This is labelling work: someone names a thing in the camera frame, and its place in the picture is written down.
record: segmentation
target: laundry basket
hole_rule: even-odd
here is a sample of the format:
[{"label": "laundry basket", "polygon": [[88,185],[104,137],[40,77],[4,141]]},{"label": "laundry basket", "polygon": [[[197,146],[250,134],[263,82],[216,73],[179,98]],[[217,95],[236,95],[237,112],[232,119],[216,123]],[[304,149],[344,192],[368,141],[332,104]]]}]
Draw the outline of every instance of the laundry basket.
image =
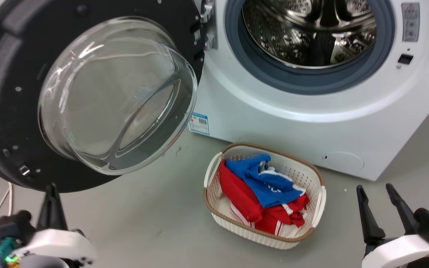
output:
[{"label": "laundry basket", "polygon": [[[248,157],[269,154],[270,166],[306,189],[310,198],[305,215],[305,224],[299,228],[293,238],[284,238],[249,227],[235,219],[230,214],[228,198],[223,194],[219,182],[219,166],[223,159],[242,160]],[[302,159],[283,154],[262,146],[246,143],[231,144],[221,153],[217,154],[208,166],[204,177],[204,203],[213,215],[214,220],[221,227],[251,241],[264,246],[278,249],[295,247],[300,241],[307,239],[315,230],[322,217],[325,207],[325,186],[320,171],[311,163]]]}]

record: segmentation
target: screw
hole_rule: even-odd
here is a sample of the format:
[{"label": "screw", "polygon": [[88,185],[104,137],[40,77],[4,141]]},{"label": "screw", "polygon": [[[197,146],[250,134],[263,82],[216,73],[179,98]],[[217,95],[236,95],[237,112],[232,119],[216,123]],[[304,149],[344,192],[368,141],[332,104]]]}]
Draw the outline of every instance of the screw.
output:
[{"label": "screw", "polygon": [[3,149],[3,154],[6,157],[10,157],[11,156],[11,153],[10,153],[10,151],[8,149]]},{"label": "screw", "polygon": [[89,6],[87,6],[87,5],[78,5],[75,7],[75,12],[80,17],[85,17],[85,16],[89,15],[89,11],[90,11]]}]

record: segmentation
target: basket handle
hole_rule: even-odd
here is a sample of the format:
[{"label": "basket handle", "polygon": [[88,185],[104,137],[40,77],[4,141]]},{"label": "basket handle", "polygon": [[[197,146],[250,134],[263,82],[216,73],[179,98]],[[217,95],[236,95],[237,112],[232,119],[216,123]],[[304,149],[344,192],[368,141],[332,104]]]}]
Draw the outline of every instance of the basket handle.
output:
[{"label": "basket handle", "polygon": [[216,156],[211,159],[211,162],[206,170],[206,174],[204,175],[204,188],[210,185],[211,181],[215,177],[216,169],[218,169],[219,164],[221,163],[223,153],[218,153]]},{"label": "basket handle", "polygon": [[325,190],[325,186],[322,186],[322,192],[319,196],[320,202],[317,203],[318,207],[315,210],[314,219],[312,220],[312,227],[314,228],[317,227],[317,224],[319,224],[320,218],[322,217],[322,213],[324,212],[326,197],[327,191]]}]

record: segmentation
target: brown basket rim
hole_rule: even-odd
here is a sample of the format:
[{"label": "brown basket rim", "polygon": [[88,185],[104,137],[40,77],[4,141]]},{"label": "brown basket rim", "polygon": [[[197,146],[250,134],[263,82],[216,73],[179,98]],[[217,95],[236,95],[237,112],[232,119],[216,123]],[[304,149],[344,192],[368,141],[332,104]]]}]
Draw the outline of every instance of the brown basket rim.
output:
[{"label": "brown basket rim", "polygon": [[[308,166],[309,168],[311,168],[312,170],[314,170],[314,172],[317,174],[317,176],[318,176],[318,178],[320,180],[320,185],[324,186],[324,178],[320,174],[320,171],[317,169],[316,166],[314,166],[313,164],[311,164],[311,163],[309,163],[309,162],[307,162],[305,160],[302,160],[302,159],[297,158],[295,156],[291,156],[289,154],[285,154],[285,153],[283,153],[281,151],[272,150],[272,149],[269,149],[269,148],[266,148],[266,147],[263,147],[263,146],[259,146],[257,144],[233,143],[233,144],[228,145],[228,147],[226,147],[225,149],[223,149],[222,153],[224,154],[229,149],[231,149],[233,147],[237,147],[237,146],[247,146],[247,147],[252,147],[252,148],[256,148],[256,149],[260,149],[260,150],[264,150],[264,151],[269,151],[271,153],[278,154],[280,156],[285,156],[285,157],[290,158],[292,160],[295,160],[297,162],[303,163],[306,166]],[[282,241],[282,242],[286,242],[286,243],[298,243],[298,242],[303,241],[303,240],[307,239],[308,237],[312,236],[312,234],[315,231],[315,228],[311,227],[305,234],[303,234],[303,236],[297,237],[295,239],[287,239],[287,238],[284,238],[284,237],[281,237],[281,236],[276,236],[274,234],[269,234],[269,233],[266,233],[266,232],[254,229],[252,227],[246,226],[246,225],[244,225],[244,224],[242,224],[242,223],[240,223],[238,221],[235,221],[235,220],[231,219],[228,216],[225,216],[224,214],[220,213],[219,211],[217,211],[215,208],[213,208],[213,206],[211,206],[211,204],[208,201],[208,189],[207,188],[203,189],[203,196],[204,196],[204,204],[210,210],[211,213],[215,214],[216,216],[220,217],[221,219],[223,219],[225,221],[228,221],[229,223],[232,223],[232,224],[236,225],[237,227],[240,227],[242,229],[246,229],[246,230],[248,230],[250,232],[253,232],[253,233],[257,234],[257,235],[260,235],[260,236],[265,236],[267,238],[276,239],[276,240],[279,240],[279,241]]]}]

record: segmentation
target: white stripe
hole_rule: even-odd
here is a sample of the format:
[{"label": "white stripe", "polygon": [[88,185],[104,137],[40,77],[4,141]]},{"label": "white stripe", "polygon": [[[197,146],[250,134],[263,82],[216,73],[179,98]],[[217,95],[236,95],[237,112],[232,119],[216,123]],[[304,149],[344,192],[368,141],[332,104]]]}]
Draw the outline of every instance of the white stripe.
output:
[{"label": "white stripe", "polygon": [[233,205],[233,203],[231,202],[229,204],[229,208],[231,208],[231,212],[245,225],[250,225],[249,222],[247,221],[246,218],[244,218],[243,214],[241,214],[241,212],[235,207],[235,205]]},{"label": "white stripe", "polygon": [[284,210],[287,212],[289,216],[294,213],[294,211],[287,204],[282,204],[282,207],[284,207]]},{"label": "white stripe", "polygon": [[278,220],[276,224],[276,231],[274,232],[274,234],[278,236],[280,232],[281,232],[281,221]]}]

